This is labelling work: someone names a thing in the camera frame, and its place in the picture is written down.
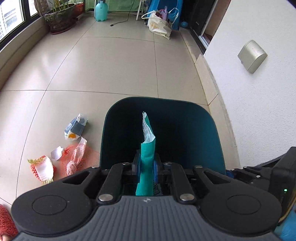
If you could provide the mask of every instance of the bag handle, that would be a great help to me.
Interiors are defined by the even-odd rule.
[[[179,16],[179,9],[178,8],[176,8],[176,7],[174,7],[171,11],[173,11],[174,9],[176,9],[176,10],[178,10],[178,12],[177,12],[177,14],[176,14],[176,16],[175,16],[175,19],[174,19],[174,21],[172,22],[172,25],[174,24],[174,22],[176,21],[176,19],[178,18],[178,16]]]
[[[147,18],[143,18],[143,17],[144,17],[145,15],[150,14],[150,13],[153,13],[153,12],[155,12],[155,11],[153,10],[153,11],[151,11],[151,12],[145,13],[145,14],[141,17],[141,19],[149,19],[150,17],[147,17]]]

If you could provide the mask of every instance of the door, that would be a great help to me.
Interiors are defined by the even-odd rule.
[[[197,33],[197,35],[201,34],[202,28],[207,21],[214,3],[215,0],[197,1],[190,22],[190,27]]]

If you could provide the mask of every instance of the silver outlet box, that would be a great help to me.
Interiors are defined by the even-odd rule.
[[[267,53],[254,40],[250,40],[242,47],[237,57],[245,69],[253,74],[267,57]]]

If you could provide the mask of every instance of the gray ribbed panel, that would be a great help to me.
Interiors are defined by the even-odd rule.
[[[171,196],[123,196],[111,206],[101,206],[81,229],[61,237],[39,238],[21,233],[15,241],[279,241],[269,233],[259,237],[234,237],[206,223],[192,205]]]

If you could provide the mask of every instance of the window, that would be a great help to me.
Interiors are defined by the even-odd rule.
[[[29,0],[29,9],[30,9],[30,16],[33,16],[37,13],[34,0]]]
[[[0,50],[38,18],[34,0],[0,0]]]
[[[0,40],[23,22],[20,0],[4,0],[0,5]]]

